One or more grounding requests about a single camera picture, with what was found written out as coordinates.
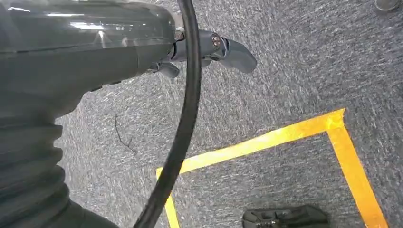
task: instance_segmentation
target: yellow tape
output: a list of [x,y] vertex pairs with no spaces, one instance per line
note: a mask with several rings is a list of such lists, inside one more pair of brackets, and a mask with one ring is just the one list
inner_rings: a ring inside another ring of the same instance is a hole
[[327,131],[327,134],[364,223],[368,228],[387,228],[388,224],[376,201],[347,130],[344,127],[337,128]]
[[[188,158],[183,162],[180,173],[327,132],[343,170],[343,174],[347,180],[347,184],[366,226],[368,228],[388,228],[384,215],[376,201],[364,169],[355,152],[353,143],[345,129],[343,122],[344,111],[345,109],[340,109],[268,132],[234,146]],[[157,169],[157,178],[159,178],[161,171],[162,168]],[[179,228],[179,222],[171,196],[165,205],[165,211],[170,227]]]

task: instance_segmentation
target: screw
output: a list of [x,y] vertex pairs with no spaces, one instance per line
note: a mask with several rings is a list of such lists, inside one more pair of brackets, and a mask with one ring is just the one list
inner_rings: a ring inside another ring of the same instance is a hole
[[175,40],[183,40],[185,39],[185,35],[183,34],[183,31],[185,31],[184,28],[182,27],[177,27],[175,30]]
[[221,38],[218,35],[213,35],[211,40],[213,42],[213,47],[215,49],[218,49],[220,47],[220,45],[221,45]]

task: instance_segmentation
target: yellow floor marking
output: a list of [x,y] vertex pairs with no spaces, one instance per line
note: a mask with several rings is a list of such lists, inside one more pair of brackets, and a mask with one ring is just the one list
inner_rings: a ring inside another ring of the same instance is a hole
[[[346,178],[355,203],[368,228],[388,228],[384,215],[376,201],[374,192],[365,175],[350,136],[345,129],[343,116],[345,109],[340,109],[309,120],[301,121],[256,138],[238,143],[234,146],[206,152],[185,159],[180,173],[217,164],[283,143],[288,143],[315,134],[327,132],[336,157]],[[156,170],[157,179],[162,168]],[[173,199],[170,196],[165,211],[171,228],[179,228]]]
[[327,135],[364,223],[370,228],[388,227],[346,128],[328,130]]

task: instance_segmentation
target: gray carpet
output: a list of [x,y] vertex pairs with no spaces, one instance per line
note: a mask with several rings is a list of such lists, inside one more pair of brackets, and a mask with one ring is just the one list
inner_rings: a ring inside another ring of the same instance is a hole
[[[178,10],[172,0],[154,1]],[[389,227],[403,221],[403,13],[373,1],[195,0],[200,27],[246,44],[251,75],[203,70],[189,156],[340,108]],[[71,197],[130,227],[179,121],[185,78],[143,75],[84,96],[65,128]],[[119,142],[117,129],[126,148]],[[364,227],[324,134],[191,171],[174,190],[182,228],[235,228],[245,208],[311,203],[333,227]],[[157,227],[168,227],[166,215]]]

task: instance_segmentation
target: cable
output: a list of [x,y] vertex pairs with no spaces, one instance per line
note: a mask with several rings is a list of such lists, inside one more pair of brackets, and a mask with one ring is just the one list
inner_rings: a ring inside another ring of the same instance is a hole
[[172,191],[189,148],[199,107],[202,64],[199,27],[192,0],[178,0],[185,27],[186,90],[181,119],[163,171],[134,228],[153,228]]

